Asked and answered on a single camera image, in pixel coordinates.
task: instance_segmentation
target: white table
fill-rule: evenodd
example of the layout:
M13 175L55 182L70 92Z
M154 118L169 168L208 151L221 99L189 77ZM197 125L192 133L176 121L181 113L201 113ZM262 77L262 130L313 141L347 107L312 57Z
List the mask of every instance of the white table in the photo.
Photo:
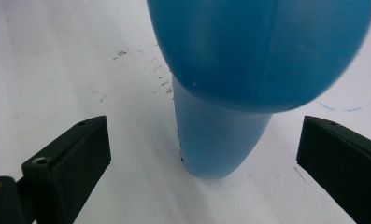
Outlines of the white table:
M107 115L112 163L76 223L353 223L295 156L304 115L371 139L371 28L318 99L276 114L231 175L181 165L171 74L145 1L0 1L0 175Z

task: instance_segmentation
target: white surface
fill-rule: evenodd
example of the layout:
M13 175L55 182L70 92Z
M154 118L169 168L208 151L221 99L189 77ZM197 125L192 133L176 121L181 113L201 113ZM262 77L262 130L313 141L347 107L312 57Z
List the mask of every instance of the white surface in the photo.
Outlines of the white surface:
M183 169L171 88L145 1L0 0L0 175L18 180L73 124L107 115L112 163L76 223L353 223L295 156L304 115L371 139L371 29L343 77L276 114L222 180Z

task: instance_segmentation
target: dirt speck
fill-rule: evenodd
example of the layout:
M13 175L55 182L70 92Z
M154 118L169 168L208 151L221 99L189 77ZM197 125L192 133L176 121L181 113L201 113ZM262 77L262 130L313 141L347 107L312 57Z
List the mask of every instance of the dirt speck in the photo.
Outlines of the dirt speck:
M106 98L107 96L105 95L103 98L100 99L100 102L103 102Z
M127 54L127 52L126 51L123 51L123 50L118 53L119 57L121 57L121 56L123 56L125 54Z
M153 72L157 72L161 68L162 68L162 65L159 64L159 66L154 67Z

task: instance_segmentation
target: blue bottle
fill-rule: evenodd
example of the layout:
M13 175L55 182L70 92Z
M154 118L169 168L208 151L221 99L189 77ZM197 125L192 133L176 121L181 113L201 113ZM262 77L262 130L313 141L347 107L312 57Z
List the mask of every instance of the blue bottle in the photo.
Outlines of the blue bottle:
M181 157L222 178L252 151L275 112L338 79L371 21L371 0L149 0L173 72Z

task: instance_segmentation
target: blue plastic spout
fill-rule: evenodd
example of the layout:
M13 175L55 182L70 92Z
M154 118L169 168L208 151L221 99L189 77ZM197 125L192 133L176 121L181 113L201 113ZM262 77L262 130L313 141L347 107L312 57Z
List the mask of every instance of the blue plastic spout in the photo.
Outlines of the blue plastic spout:
M182 159L206 178L229 175L273 113L304 105L349 65L371 0L149 0L173 72Z
M257 144L271 114L238 111L190 94L173 77L181 159L192 175L222 178Z

